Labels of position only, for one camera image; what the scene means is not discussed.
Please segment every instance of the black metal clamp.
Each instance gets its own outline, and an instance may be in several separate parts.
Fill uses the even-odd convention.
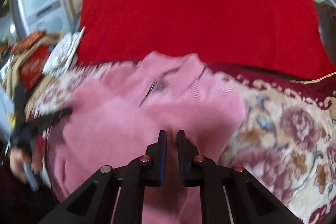
[[[127,166],[101,167],[39,224],[141,224],[144,188],[164,180],[167,133]],[[202,224],[301,224],[274,195],[242,165],[227,168],[199,154],[177,134],[182,184],[200,187]]]

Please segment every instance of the red object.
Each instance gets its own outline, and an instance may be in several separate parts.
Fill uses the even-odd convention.
[[[31,89],[42,76],[45,63],[50,55],[48,46],[40,46],[19,68],[20,81]]]
[[[79,62],[196,52],[206,63],[317,79],[335,71],[312,0],[83,0]]]
[[[46,142],[45,139],[43,138],[42,133],[36,136],[35,145],[37,149],[40,151],[41,155],[45,155]]]
[[[235,166],[233,166],[233,169],[237,172],[243,172],[245,170],[244,166],[242,166],[241,164],[236,164]]]

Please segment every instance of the rose pattern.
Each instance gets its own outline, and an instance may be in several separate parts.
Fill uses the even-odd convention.
[[[293,196],[292,171],[284,161],[285,156],[272,148],[250,146],[238,151],[231,165],[242,164],[283,204]]]
[[[327,148],[327,156],[329,159],[329,173],[333,184],[336,184],[336,144],[331,143]]]
[[[334,208],[336,206],[336,196],[330,201],[330,208]],[[317,208],[310,216],[308,223],[324,223],[326,218],[328,217],[327,205],[323,205],[320,208]]]
[[[300,155],[299,152],[293,151],[291,153],[292,163],[290,167],[294,171],[296,179],[299,179],[302,175],[307,173],[307,166],[306,166],[306,155]]]
[[[320,131],[307,111],[299,107],[284,110],[280,118],[280,127],[287,135],[293,137],[299,149],[316,152]]]
[[[316,177],[314,185],[319,188],[320,194],[324,193],[326,185],[328,184],[328,165],[318,165],[316,169]]]
[[[44,104],[48,104],[51,102],[55,94],[58,92],[58,86],[53,84],[50,88],[41,96],[41,101]]]
[[[330,134],[327,134],[323,127],[320,128],[320,136],[323,139],[324,143],[327,143],[331,140]]]
[[[253,129],[247,131],[241,131],[238,135],[240,142],[250,143],[251,145],[260,145],[260,131]]]
[[[85,76],[78,76],[76,78],[72,78],[69,80],[68,85],[66,87],[67,92],[73,94],[75,90],[79,87],[79,85],[86,79]]]

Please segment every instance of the gray object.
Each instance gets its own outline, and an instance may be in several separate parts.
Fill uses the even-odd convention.
[[[11,136],[11,126],[8,115],[14,113],[12,100],[6,95],[5,90],[0,86],[0,139],[8,139]]]
[[[40,186],[36,179],[36,176],[32,172],[31,166],[29,164],[24,164],[23,169],[25,171],[25,174],[26,174],[26,177],[27,177],[27,180],[28,180],[28,183],[31,189],[33,190],[33,192],[36,192],[40,188]]]
[[[71,33],[80,32],[80,24],[81,24],[81,12],[77,13],[71,22],[70,30]]]
[[[315,6],[322,44],[331,61],[336,64],[336,9],[326,2],[315,3]]]

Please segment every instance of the patterned fabric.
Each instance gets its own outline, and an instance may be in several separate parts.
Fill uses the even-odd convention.
[[[45,90],[34,113],[65,107],[85,79],[111,65],[68,71]],[[304,84],[231,65],[209,67],[242,93],[247,108],[219,164],[242,163],[304,223],[322,224],[336,208],[336,75]]]

